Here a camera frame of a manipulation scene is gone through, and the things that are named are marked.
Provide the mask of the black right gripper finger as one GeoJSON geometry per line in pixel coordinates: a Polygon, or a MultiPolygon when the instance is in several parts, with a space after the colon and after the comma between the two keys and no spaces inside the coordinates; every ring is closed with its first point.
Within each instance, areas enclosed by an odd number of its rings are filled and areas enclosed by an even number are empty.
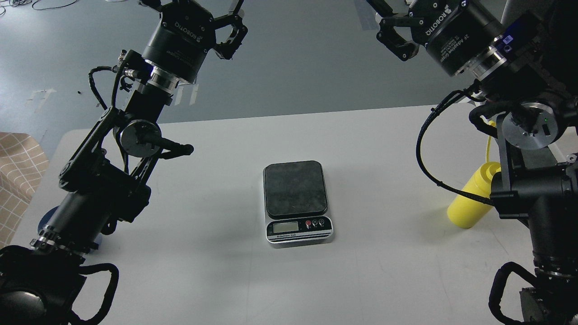
{"type": "Polygon", "coordinates": [[[415,57],[420,46],[427,49],[427,43],[407,41],[396,31],[396,27],[416,28],[423,25],[423,17],[414,17],[412,12],[405,15],[394,13],[392,7],[385,0],[368,0],[367,3],[376,11],[376,16],[378,16],[380,29],[376,34],[376,39],[399,60],[408,61],[415,57]]]}

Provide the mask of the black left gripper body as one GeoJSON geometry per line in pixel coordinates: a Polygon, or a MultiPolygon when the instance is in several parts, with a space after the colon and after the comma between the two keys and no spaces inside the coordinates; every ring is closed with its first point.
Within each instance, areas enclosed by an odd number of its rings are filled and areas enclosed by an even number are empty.
{"type": "Polygon", "coordinates": [[[142,57],[179,79],[194,82],[215,45],[214,17],[194,0],[173,0],[159,10],[159,24],[142,57]]]}

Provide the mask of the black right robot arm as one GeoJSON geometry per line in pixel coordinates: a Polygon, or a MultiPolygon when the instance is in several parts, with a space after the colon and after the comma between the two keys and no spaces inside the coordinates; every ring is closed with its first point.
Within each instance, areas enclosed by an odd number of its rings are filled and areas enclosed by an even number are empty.
{"type": "Polygon", "coordinates": [[[489,310],[500,323],[510,274],[529,283],[520,291],[523,325],[577,323],[577,160],[528,168],[523,152],[546,148],[577,127],[577,2],[537,0],[508,26],[478,0],[409,0],[407,14],[384,0],[369,5],[381,18],[377,39],[400,60],[423,46],[449,75],[469,71],[475,82],[452,91],[423,124],[416,144],[420,169],[437,186],[496,208],[529,230],[535,271],[510,262],[499,268],[489,310]],[[501,171],[488,198],[457,190],[423,164],[421,142],[432,123],[461,98],[481,105],[469,113],[480,132],[497,140],[501,171]]]}

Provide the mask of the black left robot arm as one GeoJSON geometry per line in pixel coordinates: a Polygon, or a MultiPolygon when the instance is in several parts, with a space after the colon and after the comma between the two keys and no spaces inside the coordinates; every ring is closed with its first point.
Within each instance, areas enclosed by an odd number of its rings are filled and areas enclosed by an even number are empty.
{"type": "Polygon", "coordinates": [[[189,156],[194,148],[162,136],[157,120],[180,83],[193,83],[210,50],[229,60],[248,29],[234,0],[214,17],[194,0],[141,0],[159,13],[143,54],[123,50],[110,105],[59,175],[67,196],[30,247],[1,249],[3,325],[97,325],[110,311],[119,271],[84,265],[99,234],[132,222],[149,204],[147,181],[158,160],[189,156]]]}

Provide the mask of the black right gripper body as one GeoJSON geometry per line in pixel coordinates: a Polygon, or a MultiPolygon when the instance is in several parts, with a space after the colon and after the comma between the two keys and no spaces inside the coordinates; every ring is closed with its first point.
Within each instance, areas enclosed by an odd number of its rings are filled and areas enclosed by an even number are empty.
{"type": "Polygon", "coordinates": [[[482,53],[503,25],[479,0],[413,0],[409,16],[422,21],[412,27],[413,42],[450,76],[482,53]]]}

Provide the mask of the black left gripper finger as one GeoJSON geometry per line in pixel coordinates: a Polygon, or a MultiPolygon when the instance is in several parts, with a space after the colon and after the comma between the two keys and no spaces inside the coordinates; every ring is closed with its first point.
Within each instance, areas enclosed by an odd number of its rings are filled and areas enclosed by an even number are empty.
{"type": "Polygon", "coordinates": [[[248,33],[248,27],[243,24],[242,6],[243,0],[234,0],[226,15],[213,19],[211,26],[214,30],[230,26],[231,32],[227,39],[217,43],[213,50],[217,56],[224,60],[230,60],[242,44],[244,37],[248,33]]]}

